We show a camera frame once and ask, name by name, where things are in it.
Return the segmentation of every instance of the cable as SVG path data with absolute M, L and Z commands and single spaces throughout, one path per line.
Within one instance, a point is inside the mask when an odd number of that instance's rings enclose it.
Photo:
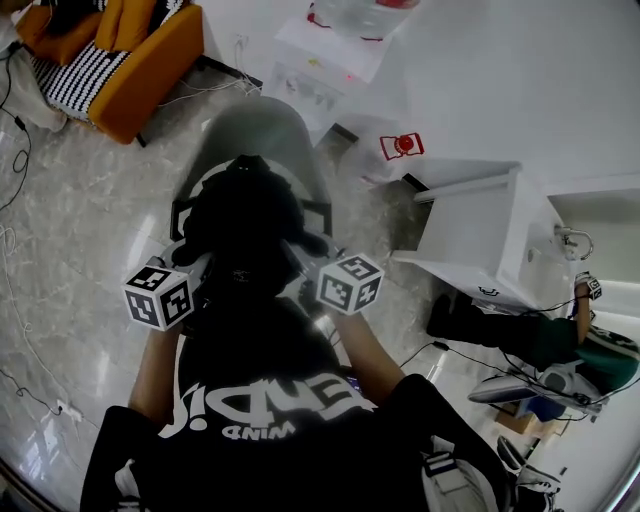
M 615 391 L 612 391 L 611 393 L 609 393 L 606 396 L 603 396 L 602 398 L 599 398 L 598 400 L 596 400 L 595 402 L 593 402 L 594 404 L 599 404 L 600 402 L 603 402 L 604 400 L 606 400 L 607 398 L 613 396 L 613 395 L 617 395 L 618 393 L 621 393 L 622 391 L 626 391 L 627 389 L 635 386 L 638 382 L 640 382 L 640 377 L 638 377 L 636 380 L 634 380 L 631 384 L 620 388 L 620 389 L 616 389 Z
M 588 417 L 589 417 L 589 415 L 585 414 L 582 418 L 556 418 L 556 420 L 558 420 L 558 421 L 568 421 L 568 422 L 575 421 L 577 423 L 578 421 L 586 420 Z
M 18 190 L 16 190 L 15 194 L 13 194 L 11 199 L 9 199 L 9 202 L 0 207 L 0 212 L 2 212 L 2 210 L 11 206 L 11 204 L 15 201 L 16 197 L 18 197 L 18 194 L 20 194 L 20 191 L 22 190 L 22 186 L 24 185 L 25 180 L 27 179 L 27 173 L 29 172 L 29 158 L 31 156 L 31 136 L 29 135 L 27 128 L 19 117 L 16 117 L 12 113 L 7 112 L 4 107 L 0 108 L 3 112 L 13 117 L 14 123 L 27 135 L 27 141 L 29 142 L 29 149 L 21 149 L 20 151 L 18 151 L 16 157 L 13 160 L 13 172 L 15 174 L 22 174 L 22 180 L 20 181 Z M 18 167 L 18 159 L 20 158 L 20 155 L 24 155 L 24 164 Z
M 0 373 L 2 373 L 2 375 L 4 375 L 7 379 L 10 379 L 13 381 L 13 383 L 16 385 L 16 395 L 18 395 L 20 398 L 22 398 L 24 396 L 24 392 L 26 391 L 27 394 L 33 398 L 36 402 L 40 402 L 42 405 L 44 405 L 47 409 L 49 409 L 49 411 L 51 411 L 51 414 L 53 414 L 54 416 L 60 416 L 62 414 L 62 407 L 58 407 L 58 410 L 55 411 L 53 410 L 49 404 L 47 404 L 47 402 L 45 402 L 44 400 L 40 400 L 39 398 L 33 396 L 33 394 L 31 393 L 31 391 L 29 391 L 29 388 L 26 388 L 24 386 L 21 386 L 20 384 L 18 384 L 18 381 L 12 377 L 11 375 L 9 375 L 8 373 L 6 373 L 2 368 L 0 368 Z
M 4 98 L 2 99 L 2 103 L 0 103 L 0 110 L 2 110 L 8 116 L 12 117 L 13 118 L 13 122 L 16 124 L 16 126 L 18 128 L 20 128 L 20 130 L 23 131 L 27 135 L 27 140 L 29 142 L 29 149 L 27 149 L 27 150 L 21 149 L 20 151 L 18 151 L 18 153 L 16 154 L 15 159 L 13 160 L 13 172 L 15 174 L 23 173 L 22 181 L 20 181 L 20 185 L 18 186 L 18 190 L 13 195 L 13 197 L 9 200 L 9 202 L 7 204 L 3 205 L 2 207 L 0 207 L 0 212 L 2 212 L 2 210 L 4 210 L 5 208 L 8 208 L 11 205 L 11 203 L 13 203 L 13 201 L 16 199 L 16 197 L 18 197 L 18 194 L 22 190 L 22 186 L 24 185 L 24 182 L 27 179 L 27 172 L 29 171 L 29 157 L 31 156 L 31 136 L 29 135 L 29 132 L 27 131 L 27 127 L 25 126 L 25 124 L 22 121 L 22 119 L 20 119 L 17 116 L 14 116 L 11 112 L 9 112 L 6 108 L 4 108 L 4 105 L 7 102 L 7 99 L 9 98 L 9 94 L 11 94 L 12 79 L 11 79 L 11 71 L 9 69 L 9 63 L 11 62 L 11 58 L 16 54 L 16 52 L 21 47 L 22 47 L 22 44 L 15 43 L 15 42 L 11 43 L 11 45 L 9 45 L 9 56 L 6 57 L 6 64 L 5 64 L 9 85 L 7 87 L 7 93 L 4 95 Z M 20 158 L 20 155 L 24 155 L 24 164 L 19 167 L 18 166 L 18 159 Z
M 9 85 L 7 86 L 7 94 L 4 95 L 4 98 L 2 99 L 2 102 L 0 103 L 0 108 L 2 110 L 4 110 L 4 104 L 7 102 L 7 99 L 9 98 L 9 94 L 11 93 L 11 73 L 9 72 L 9 63 L 11 62 L 11 57 L 13 57 L 15 54 L 15 52 L 9 52 L 9 56 L 5 57 L 3 60 L 5 61 L 5 70 L 7 72 L 7 77 L 9 79 Z
M 433 345 L 435 343 L 435 341 L 432 341 L 430 343 L 427 343 L 426 345 L 423 345 L 422 348 L 420 350 L 418 350 L 415 354 L 413 354 L 409 359 L 407 359 L 404 363 L 402 363 L 400 365 L 400 368 L 402 368 L 405 364 L 411 362 L 413 360 L 414 357 L 416 357 L 420 352 L 422 352 L 425 348 Z
M 469 357 L 466 354 L 463 354 L 462 352 L 458 352 L 457 350 L 449 347 L 447 344 L 445 343 L 441 343 L 441 342 L 434 342 L 434 344 L 436 344 L 437 347 L 441 348 L 441 347 L 446 347 L 446 349 L 443 348 L 443 350 L 450 350 L 451 352 L 454 352 L 456 354 L 458 354 L 461 357 L 464 357 L 465 359 L 469 359 L 470 361 L 473 361 L 474 363 L 478 363 L 481 364 L 483 366 L 486 366 L 487 368 L 492 368 L 493 370 L 499 371 L 500 373 L 503 373 L 504 375 L 509 375 L 511 377 L 515 377 L 518 380 L 521 380 L 522 382 L 529 384 L 529 385 L 533 385 L 533 386 L 538 386 L 541 387 L 542 389 L 545 389 L 546 391 L 549 391 L 551 393 L 553 393 L 554 395 L 559 395 L 559 396 L 563 396 L 564 398 L 569 398 L 571 400 L 576 400 L 576 397 L 573 395 L 568 395 L 566 393 L 562 393 L 560 391 L 556 391 L 555 389 L 551 389 L 547 386 L 545 386 L 544 384 L 540 384 L 537 380 L 533 379 L 532 377 L 530 377 L 529 375 L 527 375 L 526 373 L 524 373 L 520 368 L 518 368 L 515 364 L 513 364 L 511 362 L 511 360 L 507 357 L 507 355 L 503 352 L 502 354 L 504 355 L 504 357 L 507 359 L 507 361 L 509 362 L 509 364 L 511 366 L 513 366 L 520 375 L 523 375 L 525 378 L 520 377 L 519 375 L 514 375 L 513 373 L 509 373 L 505 370 L 503 370 L 502 368 L 499 368 L 497 366 L 493 366 L 491 364 L 485 363 L 484 361 L 478 361 L 477 359 L 474 359 L 473 357 Z M 542 396 L 546 397 L 546 398 L 550 398 L 552 399 L 552 397 L 550 395 L 546 395 L 545 393 L 540 393 Z
M 590 299 L 591 297 L 589 295 L 582 295 L 580 297 L 574 297 L 573 299 L 570 299 L 566 302 L 562 302 L 560 304 L 556 304 L 555 306 L 549 308 L 549 309 L 530 309 L 528 311 L 524 311 L 522 313 L 520 313 L 519 316 L 527 316 L 531 313 L 547 313 L 549 311 L 555 311 L 556 309 L 560 309 L 562 306 L 566 306 L 567 304 L 570 304 L 571 302 L 577 302 L 579 299 Z
M 161 103 L 160 105 L 158 105 L 158 108 L 166 107 L 167 105 L 171 105 L 172 103 L 175 103 L 176 101 L 185 100 L 187 98 L 195 98 L 196 96 L 200 96 L 201 94 L 204 94 L 205 92 L 221 91 L 222 89 L 227 89 L 228 87 L 237 87 L 238 84 L 243 83 L 243 80 L 236 80 L 235 82 L 231 82 L 231 83 L 228 83 L 228 84 L 220 85 L 218 87 L 210 87 L 208 89 L 198 89 L 196 87 L 191 87 L 186 82 L 183 82 L 183 83 L 187 87 L 189 87 L 190 89 L 194 89 L 194 90 L 199 91 L 199 92 L 197 92 L 195 94 L 187 94 L 186 96 L 180 96 L 179 98 L 175 98 L 175 99 L 173 99 L 171 101 L 167 101 L 166 103 Z
M 8 238 L 8 234 L 13 235 L 13 244 L 9 245 L 9 243 L 7 242 L 7 238 Z M 44 364 L 44 361 L 40 358 L 40 356 L 38 355 L 38 353 L 35 351 L 35 349 L 33 348 L 33 345 L 31 344 L 31 342 L 29 341 L 29 337 L 27 336 L 27 333 L 31 332 L 31 324 L 29 322 L 23 322 L 22 321 L 22 317 L 20 316 L 20 312 L 18 311 L 18 307 L 16 306 L 16 298 L 15 295 L 13 293 L 13 287 L 11 286 L 11 279 L 9 278 L 9 270 L 8 270 L 8 265 L 7 265 L 7 256 L 11 256 L 15 250 L 16 250 L 16 233 L 13 230 L 13 228 L 5 228 L 2 224 L 0 224 L 0 238 L 3 239 L 3 243 L 2 243 L 2 260 L 3 260 L 3 264 L 4 264 L 4 275 L 5 275 L 5 279 L 7 281 L 7 289 L 9 290 L 9 300 L 11 301 L 11 305 L 13 306 L 13 311 L 16 315 L 16 319 L 18 320 L 18 325 L 20 326 L 20 328 L 22 329 L 22 339 L 24 340 L 25 344 L 27 345 L 27 348 L 29 349 L 29 351 L 31 352 L 31 354 L 33 355 L 33 357 L 35 357 L 35 359 L 38 361 L 38 363 L 40 364 L 40 366 L 42 367 L 42 369 L 49 375 L 49 377 L 51 377 L 51 380 L 53 380 L 53 382 L 58 386 L 58 388 L 60 389 L 60 391 L 62 392 L 62 396 L 64 397 L 64 402 L 66 404 L 70 404 L 69 401 L 69 393 L 67 393 L 67 390 L 65 389 L 65 387 L 60 384 L 60 381 L 56 378 L 55 375 L 53 375 L 53 373 L 51 373 L 51 370 L 49 370 L 49 368 L 47 368 L 47 365 Z M 33 396 L 31 394 L 31 392 L 26 389 L 23 388 L 23 386 L 18 385 L 18 383 L 15 381 L 15 379 L 13 377 L 11 377 L 10 375 L 6 374 L 4 371 L 2 371 L 2 373 L 12 379 L 16 386 L 18 387 L 18 390 L 20 391 L 20 393 L 16 394 L 18 396 L 23 396 L 23 391 L 27 391 L 27 393 L 29 394 L 29 396 L 31 396 L 34 400 L 37 400 L 38 402 L 41 402 L 41 400 L 39 400 L 38 398 L 36 398 L 35 396 Z M 82 421 L 86 421 L 87 423 L 89 423 L 90 425 L 93 425 L 97 430 L 100 430 L 98 428 L 98 426 L 93 423 L 92 421 L 90 421 L 89 419 L 87 419 L 85 417 L 84 414 L 82 414 L 82 412 L 80 412 L 80 415 L 82 417 Z M 78 433 L 78 425 L 76 424 L 76 420 L 74 418 L 72 418 L 73 421 L 73 426 L 75 428 L 75 432 L 76 432 L 76 437 L 79 439 L 80 438 L 80 434 Z

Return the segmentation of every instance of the black and white striped cushion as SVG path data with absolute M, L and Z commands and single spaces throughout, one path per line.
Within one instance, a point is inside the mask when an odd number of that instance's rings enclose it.
M 162 25 L 178 12 L 185 0 L 158 2 L 164 13 Z M 94 0 L 94 3 L 104 10 L 107 0 Z M 49 104 L 74 119 L 89 121 L 91 103 L 129 55 L 129 52 L 109 53 L 91 42 L 68 66 L 35 57 L 32 61 L 38 85 Z

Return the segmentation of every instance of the white sink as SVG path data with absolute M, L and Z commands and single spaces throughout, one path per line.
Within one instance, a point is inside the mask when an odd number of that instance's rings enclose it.
M 549 199 L 521 172 L 508 184 L 509 223 L 496 278 L 525 305 L 549 309 L 572 298 L 574 265 L 554 234 L 563 225 Z M 569 306 L 549 312 L 566 316 Z

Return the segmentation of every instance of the marble floor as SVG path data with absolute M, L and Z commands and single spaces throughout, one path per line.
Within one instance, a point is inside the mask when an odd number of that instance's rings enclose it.
M 213 70 L 192 71 L 185 80 L 196 87 L 231 81 Z M 180 84 L 172 98 L 189 93 Z M 107 407 L 126 403 L 145 344 L 146 330 L 128 320 L 120 283 L 169 244 L 171 200 L 204 123 L 243 97 L 229 87 L 159 109 L 144 133 L 146 149 L 121 146 L 75 123 L 57 134 L 30 127 L 33 153 L 24 190 L 0 212 L 0 224 L 16 235 L 7 257 L 15 302 L 0 276 L 0 368 L 51 406 L 60 399 L 84 418 L 53 416 L 1 378 L 0 457 L 63 510 L 78 508 L 97 427 Z M 10 165 L 13 138 L 21 136 L 6 116 L 0 132 L 4 204 L 18 183 Z M 404 366 L 408 373 L 427 376 L 476 430 L 494 439 L 494 411 L 466 400 L 490 370 L 433 347 L 420 351 L 432 341 L 424 331 L 431 304 L 448 288 L 389 258 L 392 249 L 415 248 L 429 207 L 415 205 L 414 190 L 404 182 L 368 190 L 342 175 L 337 163 L 348 147 L 330 132 L 317 157 L 339 219 L 335 238 L 386 270 L 381 297 L 366 316 L 396 361 L 415 356 Z M 12 249 L 11 236 L 7 243 Z M 336 350 L 345 357 L 340 344 Z M 461 350 L 499 363 L 481 347 Z

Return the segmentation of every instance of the chair backrest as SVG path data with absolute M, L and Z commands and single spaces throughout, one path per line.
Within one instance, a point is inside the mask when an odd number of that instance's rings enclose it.
M 312 201 L 331 204 L 304 121 L 286 103 L 267 97 L 248 98 L 211 121 L 185 168 L 176 200 L 187 201 L 207 172 L 240 155 L 277 162 L 300 181 Z

